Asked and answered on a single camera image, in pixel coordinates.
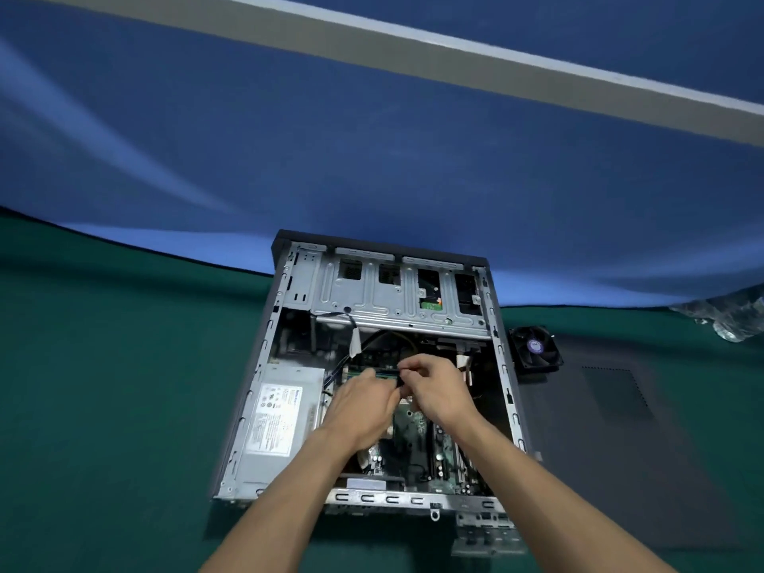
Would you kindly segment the person's left hand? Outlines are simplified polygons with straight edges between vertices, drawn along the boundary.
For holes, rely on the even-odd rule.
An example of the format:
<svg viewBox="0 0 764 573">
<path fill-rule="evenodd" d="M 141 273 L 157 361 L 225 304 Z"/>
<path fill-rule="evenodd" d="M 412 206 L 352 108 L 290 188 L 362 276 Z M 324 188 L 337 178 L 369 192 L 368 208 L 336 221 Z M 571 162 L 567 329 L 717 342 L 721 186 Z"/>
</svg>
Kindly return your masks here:
<svg viewBox="0 0 764 573">
<path fill-rule="evenodd" d="M 368 368 L 361 374 L 365 371 L 375 373 Z M 335 392 L 322 424 L 310 437 L 311 446 L 330 458 L 346 461 L 352 454 L 368 449 L 387 432 L 392 422 L 396 407 L 391 412 L 361 409 L 358 376 L 350 378 Z"/>
</svg>

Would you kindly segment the person's right hand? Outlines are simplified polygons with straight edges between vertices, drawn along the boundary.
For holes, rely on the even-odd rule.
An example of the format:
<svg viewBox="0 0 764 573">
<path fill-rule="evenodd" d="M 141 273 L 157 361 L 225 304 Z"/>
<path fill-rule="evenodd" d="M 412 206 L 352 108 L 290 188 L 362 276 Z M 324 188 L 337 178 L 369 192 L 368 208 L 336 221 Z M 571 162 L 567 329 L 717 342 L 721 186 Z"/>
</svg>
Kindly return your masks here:
<svg viewBox="0 0 764 573">
<path fill-rule="evenodd" d="M 425 376 L 425 401 L 416 404 L 425 416 L 440 426 L 457 442 L 466 442 L 490 428 L 477 411 L 462 378 L 453 363 L 434 355 L 414 355 L 398 363 L 399 374 Z"/>
</svg>

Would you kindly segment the person's right forearm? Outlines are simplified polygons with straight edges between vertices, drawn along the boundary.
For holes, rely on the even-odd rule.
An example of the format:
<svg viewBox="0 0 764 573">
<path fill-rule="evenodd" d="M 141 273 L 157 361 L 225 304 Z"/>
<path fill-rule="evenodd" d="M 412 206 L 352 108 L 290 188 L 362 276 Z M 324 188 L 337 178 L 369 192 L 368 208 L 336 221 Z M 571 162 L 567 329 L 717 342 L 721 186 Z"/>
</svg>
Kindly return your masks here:
<svg viewBox="0 0 764 573">
<path fill-rule="evenodd" d="M 464 450 L 545 573 L 678 573 L 476 410 L 437 423 Z"/>
</svg>

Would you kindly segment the person's left forearm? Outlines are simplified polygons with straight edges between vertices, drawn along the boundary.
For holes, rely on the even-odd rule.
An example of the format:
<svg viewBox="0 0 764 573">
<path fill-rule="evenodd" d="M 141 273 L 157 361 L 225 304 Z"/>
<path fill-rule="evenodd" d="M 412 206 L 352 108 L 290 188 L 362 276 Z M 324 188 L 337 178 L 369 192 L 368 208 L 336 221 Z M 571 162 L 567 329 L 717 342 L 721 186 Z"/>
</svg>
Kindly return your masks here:
<svg viewBox="0 0 764 573">
<path fill-rule="evenodd" d="M 316 430 L 199 573 L 297 573 L 329 491 L 357 449 L 341 430 Z"/>
</svg>

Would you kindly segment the green motherboard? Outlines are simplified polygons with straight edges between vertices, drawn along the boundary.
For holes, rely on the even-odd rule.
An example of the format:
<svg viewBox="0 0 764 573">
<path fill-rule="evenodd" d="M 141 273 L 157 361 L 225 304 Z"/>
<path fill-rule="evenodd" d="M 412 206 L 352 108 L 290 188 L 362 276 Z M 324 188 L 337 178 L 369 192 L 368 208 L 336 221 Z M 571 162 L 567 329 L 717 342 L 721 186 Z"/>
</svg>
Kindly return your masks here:
<svg viewBox="0 0 764 573">
<path fill-rule="evenodd" d="M 401 400 L 386 433 L 349 463 L 349 474 L 388 483 L 394 491 L 416 491 L 490 496 L 459 446 L 442 427 L 413 408 L 413 399 Z"/>
</svg>

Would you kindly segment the open grey computer case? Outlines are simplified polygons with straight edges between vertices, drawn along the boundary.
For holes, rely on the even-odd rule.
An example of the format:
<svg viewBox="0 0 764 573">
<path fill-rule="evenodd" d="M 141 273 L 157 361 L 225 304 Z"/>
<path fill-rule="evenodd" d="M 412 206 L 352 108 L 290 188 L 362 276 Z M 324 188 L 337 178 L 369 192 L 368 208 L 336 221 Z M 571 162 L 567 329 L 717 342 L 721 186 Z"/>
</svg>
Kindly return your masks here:
<svg viewBox="0 0 764 573">
<path fill-rule="evenodd" d="M 283 307 L 281 300 L 277 298 L 277 291 L 283 280 L 282 270 L 286 252 L 295 241 L 316 243 L 330 248 L 368 249 L 396 255 L 464 262 L 486 269 L 491 283 L 498 336 L 487 340 L 474 340 L 385 329 L 366 331 L 356 325 L 333 326 L 327 322 L 321 323 L 308 312 Z M 501 321 L 491 268 L 486 258 L 287 230 L 279 231 L 271 251 L 275 267 L 274 280 L 267 295 L 265 311 L 255 337 L 238 402 L 234 406 L 234 419 L 224 447 L 224 456 L 212 486 L 211 497 L 214 501 L 242 507 L 251 502 L 221 500 L 217 498 L 217 494 L 228 466 L 247 397 L 251 393 L 255 378 L 266 364 L 288 363 L 320 367 L 325 371 L 322 405 L 313 432 L 322 423 L 331 398 L 339 386 L 360 375 L 365 369 L 371 367 L 375 369 L 377 376 L 398 380 L 397 365 L 405 357 L 419 353 L 445 357 L 461 371 L 478 411 L 521 451 L 525 452 L 528 449 L 528 438 L 523 433 L 523 423 L 520 419 L 519 397 L 515 395 L 518 382 L 513 369 L 510 345 Z M 356 455 L 346 463 L 333 485 L 325 505 L 327 512 L 421 513 L 428 514 L 433 521 L 437 521 L 446 513 L 453 513 L 455 516 L 459 512 L 506 514 L 493 492 L 490 496 L 466 497 L 394 491 L 388 488 L 386 482 L 350 475 L 349 463 L 356 459 Z"/>
</svg>

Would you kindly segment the silver metal drive cage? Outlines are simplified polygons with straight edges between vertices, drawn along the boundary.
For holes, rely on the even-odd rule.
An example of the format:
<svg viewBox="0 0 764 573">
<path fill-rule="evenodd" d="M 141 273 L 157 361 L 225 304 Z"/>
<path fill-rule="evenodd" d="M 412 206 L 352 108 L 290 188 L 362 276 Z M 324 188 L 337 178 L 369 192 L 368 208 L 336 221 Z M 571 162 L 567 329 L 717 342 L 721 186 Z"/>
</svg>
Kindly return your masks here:
<svg viewBox="0 0 764 573">
<path fill-rule="evenodd" d="M 487 340 L 498 336 L 487 270 L 464 262 L 292 242 L 277 291 L 281 306 L 329 325 Z M 419 308 L 418 288 L 439 287 L 443 310 Z"/>
</svg>

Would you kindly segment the silver power supply unit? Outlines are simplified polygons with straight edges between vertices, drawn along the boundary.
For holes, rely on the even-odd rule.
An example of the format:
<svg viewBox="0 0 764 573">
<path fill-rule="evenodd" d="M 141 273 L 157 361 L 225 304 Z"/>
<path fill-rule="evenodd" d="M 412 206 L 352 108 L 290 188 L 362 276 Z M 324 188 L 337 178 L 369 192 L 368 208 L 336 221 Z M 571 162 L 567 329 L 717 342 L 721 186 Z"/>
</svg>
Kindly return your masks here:
<svg viewBox="0 0 764 573">
<path fill-rule="evenodd" d="M 253 382 L 217 498 L 252 501 L 299 452 L 317 424 L 325 371 L 266 364 Z"/>
</svg>

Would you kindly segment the black cooling fan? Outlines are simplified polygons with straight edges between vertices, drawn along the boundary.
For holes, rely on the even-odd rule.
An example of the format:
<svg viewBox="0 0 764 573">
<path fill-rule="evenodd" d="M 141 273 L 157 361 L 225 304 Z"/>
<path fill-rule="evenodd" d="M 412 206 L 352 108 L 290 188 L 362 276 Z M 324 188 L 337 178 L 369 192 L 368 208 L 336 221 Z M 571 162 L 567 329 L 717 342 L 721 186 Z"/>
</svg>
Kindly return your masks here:
<svg viewBox="0 0 764 573">
<path fill-rule="evenodd" d="M 554 336 L 545 327 L 512 328 L 508 340 L 518 375 L 556 372 L 564 364 Z"/>
</svg>

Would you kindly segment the black case side panel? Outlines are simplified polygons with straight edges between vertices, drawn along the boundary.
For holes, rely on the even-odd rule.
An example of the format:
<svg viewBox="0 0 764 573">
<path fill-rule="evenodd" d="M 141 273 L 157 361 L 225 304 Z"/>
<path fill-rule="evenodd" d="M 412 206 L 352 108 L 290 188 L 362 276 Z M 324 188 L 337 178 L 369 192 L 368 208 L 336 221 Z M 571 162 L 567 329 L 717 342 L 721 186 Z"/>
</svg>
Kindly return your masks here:
<svg viewBox="0 0 764 573">
<path fill-rule="evenodd" d="M 651 549 L 734 551 L 744 534 L 653 372 L 619 342 L 557 335 L 556 371 L 521 371 L 529 453 Z"/>
</svg>

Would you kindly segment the blue backdrop cloth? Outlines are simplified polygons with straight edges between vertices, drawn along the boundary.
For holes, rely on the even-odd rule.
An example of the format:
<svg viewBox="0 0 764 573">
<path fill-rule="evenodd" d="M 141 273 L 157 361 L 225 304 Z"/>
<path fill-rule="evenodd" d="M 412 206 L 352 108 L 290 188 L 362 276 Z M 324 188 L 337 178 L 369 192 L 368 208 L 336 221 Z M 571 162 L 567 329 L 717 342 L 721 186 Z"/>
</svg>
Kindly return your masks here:
<svg viewBox="0 0 764 573">
<path fill-rule="evenodd" d="M 764 283 L 764 146 L 0 0 L 0 208 L 272 273 L 278 230 L 490 261 L 504 305 Z"/>
</svg>

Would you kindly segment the green table cloth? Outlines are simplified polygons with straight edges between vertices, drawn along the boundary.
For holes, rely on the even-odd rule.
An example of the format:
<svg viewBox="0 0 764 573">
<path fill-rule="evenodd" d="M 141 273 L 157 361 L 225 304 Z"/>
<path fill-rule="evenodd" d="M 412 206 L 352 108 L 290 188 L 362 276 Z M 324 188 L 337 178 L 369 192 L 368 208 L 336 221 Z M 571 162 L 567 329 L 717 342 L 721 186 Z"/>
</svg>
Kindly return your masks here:
<svg viewBox="0 0 764 573">
<path fill-rule="evenodd" d="M 270 279 L 0 211 L 0 573 L 190 573 Z M 668 310 L 504 308 L 508 327 L 625 341 L 728 492 L 746 549 L 682 573 L 764 573 L 764 339 Z"/>
</svg>

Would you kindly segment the clear plastic bag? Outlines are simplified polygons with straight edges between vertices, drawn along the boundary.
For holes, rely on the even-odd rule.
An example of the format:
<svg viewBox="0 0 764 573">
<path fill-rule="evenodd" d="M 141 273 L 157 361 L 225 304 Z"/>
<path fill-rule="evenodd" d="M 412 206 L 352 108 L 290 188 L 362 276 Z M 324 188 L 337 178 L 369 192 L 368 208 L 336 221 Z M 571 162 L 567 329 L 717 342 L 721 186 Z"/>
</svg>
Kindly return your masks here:
<svg viewBox="0 0 764 573">
<path fill-rule="evenodd" d="M 725 296 L 673 305 L 669 309 L 711 323 L 722 339 L 740 343 L 764 334 L 764 283 Z"/>
</svg>

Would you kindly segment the grey metal bracket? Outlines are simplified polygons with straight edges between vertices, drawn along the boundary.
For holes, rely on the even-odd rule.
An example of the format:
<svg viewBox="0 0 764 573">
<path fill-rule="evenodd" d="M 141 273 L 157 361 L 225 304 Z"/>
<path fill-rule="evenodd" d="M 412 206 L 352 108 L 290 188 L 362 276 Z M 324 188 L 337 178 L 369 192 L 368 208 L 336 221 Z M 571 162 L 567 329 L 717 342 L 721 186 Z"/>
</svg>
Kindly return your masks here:
<svg viewBox="0 0 764 573">
<path fill-rule="evenodd" d="M 451 555 L 458 558 L 503 558 L 525 555 L 528 547 L 504 513 L 464 513 L 455 517 Z"/>
</svg>

